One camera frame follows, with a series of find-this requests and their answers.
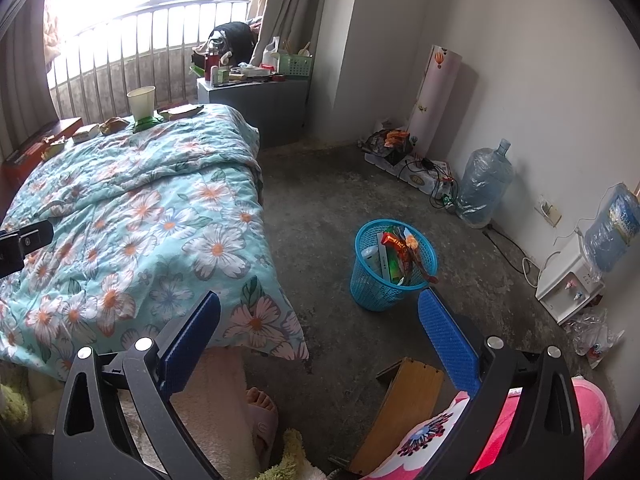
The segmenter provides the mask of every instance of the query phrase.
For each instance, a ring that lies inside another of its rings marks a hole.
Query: green basket
[[[298,54],[280,54],[278,73],[288,76],[309,77],[314,58]]]

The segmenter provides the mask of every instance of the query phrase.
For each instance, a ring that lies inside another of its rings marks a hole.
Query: light blue blanket
[[[0,357],[65,379],[75,352],[127,349],[207,290],[211,343],[306,358],[262,225],[258,131],[223,105],[73,145],[36,168],[3,228],[54,240],[0,280]]]

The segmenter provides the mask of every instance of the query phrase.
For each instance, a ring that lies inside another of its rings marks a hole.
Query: gray curtain
[[[0,162],[58,120],[44,59],[44,0],[14,0],[0,22]]]
[[[274,36],[288,39],[296,52],[311,41],[314,53],[323,6],[324,0],[267,0],[252,64],[260,65],[264,47]]]

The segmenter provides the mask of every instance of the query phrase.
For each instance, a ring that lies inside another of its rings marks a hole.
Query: pink cloth
[[[573,383],[582,422],[584,478],[587,479],[599,468],[618,440],[604,394],[595,384],[584,379],[573,379]],[[485,468],[495,461],[519,400],[520,390],[512,390],[473,471]],[[440,447],[443,437],[455,425],[468,402],[466,392],[457,394],[446,411],[415,426],[396,450],[365,478],[413,480]]]

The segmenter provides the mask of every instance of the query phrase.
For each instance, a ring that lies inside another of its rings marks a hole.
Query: paper cup
[[[155,86],[143,86],[127,93],[129,107],[135,121],[153,117],[155,96]]]

